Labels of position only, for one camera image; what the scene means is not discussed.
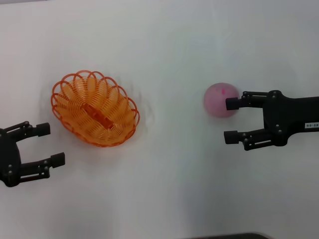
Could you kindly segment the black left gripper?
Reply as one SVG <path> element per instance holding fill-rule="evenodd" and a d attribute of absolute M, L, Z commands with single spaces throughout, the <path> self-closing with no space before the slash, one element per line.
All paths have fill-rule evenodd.
<path fill-rule="evenodd" d="M 44 160 L 22 164 L 16 140 L 49 134 L 48 122 L 33 127 L 29 121 L 24 121 L 0 130 L 0 180 L 7 187 L 15 187 L 20 182 L 49 178 L 51 167 L 65 165 L 64 152 Z"/>

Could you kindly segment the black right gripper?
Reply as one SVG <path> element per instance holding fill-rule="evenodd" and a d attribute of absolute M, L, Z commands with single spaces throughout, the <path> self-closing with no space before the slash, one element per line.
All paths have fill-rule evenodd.
<path fill-rule="evenodd" d="M 319 98 L 289 98 L 281 91 L 244 91 L 241 98 L 227 98 L 227 110 L 262 108 L 266 129 L 247 132 L 225 131 L 226 144 L 243 143 L 246 151 L 267 146 L 285 146 L 290 136 L 301 132 L 318 132 Z"/>

